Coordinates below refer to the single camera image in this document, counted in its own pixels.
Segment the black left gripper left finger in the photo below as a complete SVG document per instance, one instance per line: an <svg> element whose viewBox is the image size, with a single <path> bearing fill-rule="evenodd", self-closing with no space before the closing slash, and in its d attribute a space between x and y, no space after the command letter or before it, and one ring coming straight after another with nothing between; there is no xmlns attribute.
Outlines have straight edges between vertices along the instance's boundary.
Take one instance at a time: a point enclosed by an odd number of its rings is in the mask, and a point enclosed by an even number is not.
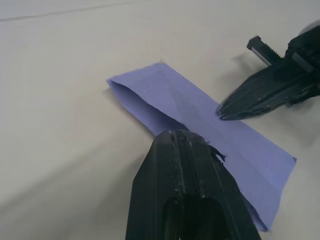
<svg viewBox="0 0 320 240"><path fill-rule="evenodd" d="M186 130L164 131L134 177L127 218L127 240L185 240L186 186L179 140Z"/></svg>

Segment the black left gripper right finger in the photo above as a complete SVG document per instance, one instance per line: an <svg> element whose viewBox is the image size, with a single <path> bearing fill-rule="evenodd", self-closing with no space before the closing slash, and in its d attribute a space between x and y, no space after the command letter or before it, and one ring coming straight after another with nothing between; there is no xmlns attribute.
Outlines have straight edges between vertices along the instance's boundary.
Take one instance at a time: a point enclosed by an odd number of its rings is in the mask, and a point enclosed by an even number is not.
<svg viewBox="0 0 320 240"><path fill-rule="evenodd" d="M225 156L203 137L174 133L182 184L182 240L259 240Z"/></svg>

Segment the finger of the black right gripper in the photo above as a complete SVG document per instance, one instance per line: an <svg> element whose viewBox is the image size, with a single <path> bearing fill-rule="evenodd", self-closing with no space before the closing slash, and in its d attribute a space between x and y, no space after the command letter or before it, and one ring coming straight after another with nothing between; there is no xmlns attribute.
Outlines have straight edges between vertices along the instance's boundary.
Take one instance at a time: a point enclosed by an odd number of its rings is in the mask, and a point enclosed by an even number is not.
<svg viewBox="0 0 320 240"><path fill-rule="evenodd" d="M310 87L285 87L267 91L255 89L245 92L237 89L219 107L222 121L245 120L267 114L283 105L293 106L320 95L320 89Z"/></svg>
<svg viewBox="0 0 320 240"><path fill-rule="evenodd" d="M293 86L314 87L316 80L313 76L308 75L303 68L296 65L294 61L282 61L251 75L236 90L240 89L245 92L256 89L277 91Z"/></svg>

